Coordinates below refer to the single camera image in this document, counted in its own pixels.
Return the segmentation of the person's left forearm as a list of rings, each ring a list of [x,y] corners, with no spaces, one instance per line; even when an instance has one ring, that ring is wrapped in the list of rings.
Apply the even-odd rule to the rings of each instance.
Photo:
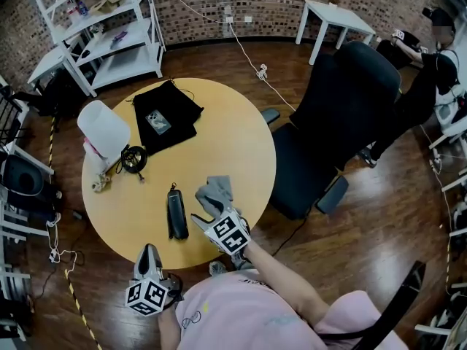
[[[159,313],[158,327],[161,350],[177,350],[181,339],[181,329],[174,306]]]

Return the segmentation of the black fabric bag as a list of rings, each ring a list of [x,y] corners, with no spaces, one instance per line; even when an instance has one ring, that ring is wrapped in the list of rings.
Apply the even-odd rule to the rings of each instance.
[[[148,155],[193,138],[196,135],[194,123],[204,110],[171,81],[135,96],[133,105],[139,137]],[[155,109],[171,124],[160,136],[145,119]]]

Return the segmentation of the black chair back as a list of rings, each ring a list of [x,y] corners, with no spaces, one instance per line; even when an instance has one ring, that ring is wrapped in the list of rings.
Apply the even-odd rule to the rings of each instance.
[[[407,350],[393,329],[417,298],[425,269],[425,263],[414,263],[383,312],[367,292],[355,290],[335,300],[312,329],[328,350]]]

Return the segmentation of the grey cloth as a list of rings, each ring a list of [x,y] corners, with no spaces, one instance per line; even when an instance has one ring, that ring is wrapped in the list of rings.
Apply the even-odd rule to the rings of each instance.
[[[208,176],[207,183],[199,187],[195,197],[207,214],[220,217],[224,210],[233,208],[230,176]]]

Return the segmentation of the black office chair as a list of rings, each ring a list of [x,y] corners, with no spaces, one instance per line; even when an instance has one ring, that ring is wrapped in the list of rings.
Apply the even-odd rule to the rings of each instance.
[[[392,63],[362,42],[318,55],[301,103],[272,133],[272,206],[291,220],[312,207],[330,214],[348,188],[341,172],[384,133],[400,85]]]

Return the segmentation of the white side table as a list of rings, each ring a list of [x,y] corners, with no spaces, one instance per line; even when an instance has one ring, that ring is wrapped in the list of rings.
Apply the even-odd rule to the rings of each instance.
[[[309,65],[311,66],[314,65],[314,62],[317,59],[326,31],[329,26],[338,26],[341,28],[341,33],[339,34],[339,38],[335,46],[337,50],[339,50],[340,47],[343,45],[344,40],[347,36],[347,32],[349,30],[356,31],[364,35],[363,43],[367,45],[370,45],[371,40],[376,35],[375,30],[372,29],[364,20],[362,20],[353,11],[332,4],[324,4],[317,1],[306,0],[304,2],[304,8],[302,11],[301,20],[296,34],[296,44],[301,43],[308,15],[310,12],[315,14],[321,20],[320,29],[318,31],[314,47],[309,58]]]

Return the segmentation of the pink cloth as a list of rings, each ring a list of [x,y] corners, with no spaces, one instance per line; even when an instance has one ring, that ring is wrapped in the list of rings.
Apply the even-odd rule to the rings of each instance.
[[[99,151],[91,144],[90,140],[88,139],[88,137],[85,137],[84,138],[84,143],[83,143],[83,147],[85,148],[85,151],[90,151],[92,152],[94,155],[98,156],[100,159],[104,159],[104,157],[99,153]]]

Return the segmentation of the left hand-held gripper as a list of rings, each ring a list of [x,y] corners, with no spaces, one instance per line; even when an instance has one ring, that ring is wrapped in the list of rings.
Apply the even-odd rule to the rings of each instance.
[[[163,271],[157,248],[146,244],[134,267],[134,278],[126,289],[126,307],[142,316],[152,316],[182,299],[182,279]]]

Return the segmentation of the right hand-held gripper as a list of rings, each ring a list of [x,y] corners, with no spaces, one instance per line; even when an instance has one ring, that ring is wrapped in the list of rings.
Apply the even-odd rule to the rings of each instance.
[[[190,218],[221,252],[230,256],[243,250],[251,241],[250,229],[242,212],[233,206],[218,219],[207,221],[197,214],[191,214]]]

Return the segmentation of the flat cardboard box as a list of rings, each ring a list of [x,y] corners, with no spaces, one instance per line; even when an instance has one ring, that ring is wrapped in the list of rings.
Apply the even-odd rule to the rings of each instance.
[[[115,11],[125,0],[101,0],[95,3],[89,10],[91,15],[105,15]]]

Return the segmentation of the smartphone with patterned case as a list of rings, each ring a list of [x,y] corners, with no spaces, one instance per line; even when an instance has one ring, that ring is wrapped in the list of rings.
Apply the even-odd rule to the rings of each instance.
[[[149,113],[145,119],[159,136],[171,128],[170,122],[157,109]]]

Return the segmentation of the person's pink shirt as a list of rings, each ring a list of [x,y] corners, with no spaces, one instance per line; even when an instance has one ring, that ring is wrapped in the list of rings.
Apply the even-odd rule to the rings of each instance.
[[[258,272],[222,273],[191,287],[176,308],[177,350],[350,350],[354,340],[324,341],[322,333],[353,333],[380,313],[364,291],[338,298],[310,327]]]

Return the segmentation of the white metal shelf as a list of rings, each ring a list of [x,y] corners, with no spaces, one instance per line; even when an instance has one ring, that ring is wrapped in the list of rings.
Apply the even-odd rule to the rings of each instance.
[[[115,11],[91,15],[83,0],[34,0],[55,55],[86,96],[143,74],[162,75],[166,45],[154,0],[125,0]]]

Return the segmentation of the yellow black floor tape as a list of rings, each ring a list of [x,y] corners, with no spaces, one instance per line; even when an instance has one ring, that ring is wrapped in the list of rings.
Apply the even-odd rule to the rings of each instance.
[[[53,163],[53,136],[54,136],[54,131],[55,131],[55,120],[56,120],[56,116],[52,116],[52,122],[51,122],[51,125],[50,125],[50,142],[49,142],[49,150],[48,150],[48,155],[49,155],[49,158],[48,158],[48,168],[51,169],[52,168],[52,163]],[[70,274],[74,271],[74,267],[76,265],[76,260],[77,260],[77,252],[76,251],[68,251],[68,250],[63,250],[62,252],[59,252],[58,251],[58,231],[57,231],[57,225],[54,225],[54,228],[55,228],[55,243],[56,245],[52,248],[53,251],[56,251],[57,253],[57,256],[59,258],[61,258],[61,255],[63,253],[68,253],[68,254],[74,254],[74,259],[73,259],[73,264],[72,264],[72,268],[71,269],[65,269],[64,270],[64,276],[65,276],[65,279],[66,279],[66,282],[69,286],[69,291],[74,299],[74,303],[76,305],[76,308],[78,310],[78,313],[80,314],[80,317],[81,317],[81,320],[83,322],[83,324],[85,325],[86,329],[88,330],[89,334],[90,334],[90,337],[94,340],[94,342],[96,343],[96,348],[97,350],[103,350],[102,347],[101,347],[101,344],[99,343],[96,335],[93,333],[93,330],[91,329],[85,315],[84,315],[84,312],[81,308],[81,305],[80,305],[80,302],[76,296],[76,292],[74,290],[74,287],[73,287],[73,284],[72,284],[72,281],[70,279]]]

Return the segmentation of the black backpack rig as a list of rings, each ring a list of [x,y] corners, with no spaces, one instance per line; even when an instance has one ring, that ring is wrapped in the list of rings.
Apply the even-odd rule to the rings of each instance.
[[[33,163],[5,155],[1,167],[0,185],[7,190],[8,204],[29,212],[52,211],[56,189]]]

